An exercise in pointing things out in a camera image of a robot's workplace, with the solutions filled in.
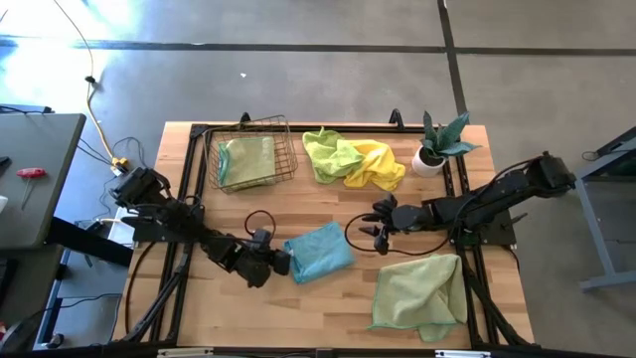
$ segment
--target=green cloth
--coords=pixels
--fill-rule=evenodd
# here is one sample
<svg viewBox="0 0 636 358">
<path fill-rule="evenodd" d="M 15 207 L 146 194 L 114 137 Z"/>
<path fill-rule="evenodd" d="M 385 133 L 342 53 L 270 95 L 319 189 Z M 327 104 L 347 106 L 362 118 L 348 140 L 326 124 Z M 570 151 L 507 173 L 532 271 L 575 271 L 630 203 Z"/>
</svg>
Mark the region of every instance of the green cloth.
<svg viewBox="0 0 636 358">
<path fill-rule="evenodd" d="M 461 258 L 431 256 L 381 268 L 372 314 L 369 328 L 416 328 L 424 342 L 444 338 L 457 323 L 466 322 Z"/>
<path fill-rule="evenodd" d="M 319 132 L 305 132 L 302 144 L 311 158 L 316 181 L 330 184 L 356 169 L 365 159 L 353 145 L 335 130 L 320 128 Z"/>
<path fill-rule="evenodd" d="M 221 186 L 274 175 L 276 174 L 274 139 L 272 137 L 237 138 L 220 143 L 219 161 Z"/>
</svg>

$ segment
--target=metal wire basket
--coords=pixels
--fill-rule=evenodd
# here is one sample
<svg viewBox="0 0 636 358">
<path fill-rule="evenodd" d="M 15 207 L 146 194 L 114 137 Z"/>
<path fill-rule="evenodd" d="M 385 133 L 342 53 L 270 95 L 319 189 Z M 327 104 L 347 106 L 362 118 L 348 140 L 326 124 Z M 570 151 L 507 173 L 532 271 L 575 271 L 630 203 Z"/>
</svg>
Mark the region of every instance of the metal wire basket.
<svg viewBox="0 0 636 358">
<path fill-rule="evenodd" d="M 213 134 L 213 137 L 210 146 L 205 148 L 205 155 L 208 163 L 208 180 L 213 188 L 232 193 L 253 186 L 272 185 L 294 177 L 294 172 L 298 168 L 298 161 L 289 131 L 289 124 L 284 115 L 252 119 L 234 125 L 209 129 L 209 131 Z M 273 139 L 275 173 L 224 185 L 220 180 L 220 164 L 223 160 L 221 159 L 220 145 L 228 144 L 233 139 L 260 137 L 271 137 Z"/>
</svg>

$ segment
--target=screwdriver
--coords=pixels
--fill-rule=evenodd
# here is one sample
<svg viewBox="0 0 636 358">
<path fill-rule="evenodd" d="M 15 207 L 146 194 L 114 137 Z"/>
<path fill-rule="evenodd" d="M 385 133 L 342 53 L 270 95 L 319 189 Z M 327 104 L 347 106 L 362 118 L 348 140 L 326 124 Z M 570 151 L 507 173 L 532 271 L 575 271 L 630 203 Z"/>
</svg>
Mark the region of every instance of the screwdriver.
<svg viewBox="0 0 636 358">
<path fill-rule="evenodd" d="M 24 194 L 22 194 L 22 204 L 20 204 L 20 209 L 24 210 L 24 205 L 27 203 L 27 193 L 29 192 L 29 183 L 31 183 L 31 179 L 43 177 L 47 175 L 47 171 L 43 168 L 25 168 L 18 170 L 16 174 L 21 178 L 27 179 L 27 185 L 24 188 Z"/>
</svg>

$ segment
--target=gray floor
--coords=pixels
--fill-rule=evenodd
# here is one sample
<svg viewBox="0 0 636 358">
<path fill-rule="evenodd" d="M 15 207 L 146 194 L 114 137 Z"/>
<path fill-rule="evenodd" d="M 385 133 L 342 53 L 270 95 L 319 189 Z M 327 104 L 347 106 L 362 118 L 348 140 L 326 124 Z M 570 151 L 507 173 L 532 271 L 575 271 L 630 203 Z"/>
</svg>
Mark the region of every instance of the gray floor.
<svg viewBox="0 0 636 358">
<path fill-rule="evenodd" d="M 88 56 L 84 50 L 65 48 L 65 41 L 77 38 L 73 27 L 55 7 L 19 3 L 0 23 L 0 34 L 57 40 L 0 48 L 0 102 L 84 111 L 82 78 Z M 434 0 L 61 3 L 91 39 L 443 45 Z M 636 45 L 636 3 L 629 0 L 447 4 L 457 46 Z M 236 120 L 249 111 L 253 117 L 284 113 L 293 121 L 384 122 L 398 107 L 406 121 L 419 122 L 427 109 L 437 121 L 447 122 L 455 113 L 445 55 L 118 50 L 94 55 L 102 86 L 93 101 L 95 114 L 111 142 L 137 136 L 148 163 L 154 162 L 167 120 Z M 597 148 L 635 123 L 635 57 L 459 56 L 458 62 L 471 120 L 487 125 L 498 168 L 548 149 L 575 170 L 585 164 L 580 152 Z M 98 147 L 91 125 L 82 137 Z M 138 161 L 133 144 L 127 156 Z M 57 214 L 72 221 L 102 212 L 97 198 L 110 177 L 105 166 L 78 153 Z M 633 355 L 636 285 L 587 294 L 578 289 L 580 280 L 601 273 L 601 265 L 575 194 L 531 200 L 513 210 L 522 212 L 530 216 L 517 224 L 516 232 L 537 342 Z M 82 281 L 90 281 L 83 260 L 73 262 L 86 273 L 80 274 Z M 121 289 L 125 273 L 103 268 L 91 272 L 96 279 L 112 281 L 109 289 Z M 95 294 L 94 287 L 83 288 L 78 281 L 65 285 L 67 297 Z M 94 316 L 101 317 L 100 312 Z M 109 334 L 109 325 L 102 328 Z"/>
</svg>

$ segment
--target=microfiber cloth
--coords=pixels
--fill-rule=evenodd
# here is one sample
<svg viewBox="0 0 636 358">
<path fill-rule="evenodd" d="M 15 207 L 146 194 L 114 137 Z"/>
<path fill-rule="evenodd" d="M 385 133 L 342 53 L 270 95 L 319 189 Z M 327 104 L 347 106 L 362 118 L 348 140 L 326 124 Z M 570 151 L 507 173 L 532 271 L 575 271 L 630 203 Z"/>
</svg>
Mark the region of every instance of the microfiber cloth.
<svg viewBox="0 0 636 358">
<path fill-rule="evenodd" d="M 466 291 L 457 255 L 431 256 L 381 268 L 372 307 L 373 325 L 419 331 L 438 341 L 466 322 Z"/>
<path fill-rule="evenodd" d="M 302 144 L 311 158 L 316 181 L 321 184 L 344 177 L 365 158 L 337 131 L 324 127 L 319 132 L 303 133 Z"/>
<path fill-rule="evenodd" d="M 276 174 L 272 137 L 237 138 L 219 144 L 222 186 Z"/>
<path fill-rule="evenodd" d="M 396 163 L 391 148 L 375 140 L 348 140 L 359 153 L 365 156 L 362 165 L 347 174 L 345 185 L 362 188 L 370 180 L 384 190 L 392 191 L 404 177 L 404 166 Z"/>
<path fill-rule="evenodd" d="M 354 262 L 351 248 L 336 222 L 288 240 L 283 248 L 291 255 L 291 272 L 296 283 L 307 283 Z"/>
</svg>

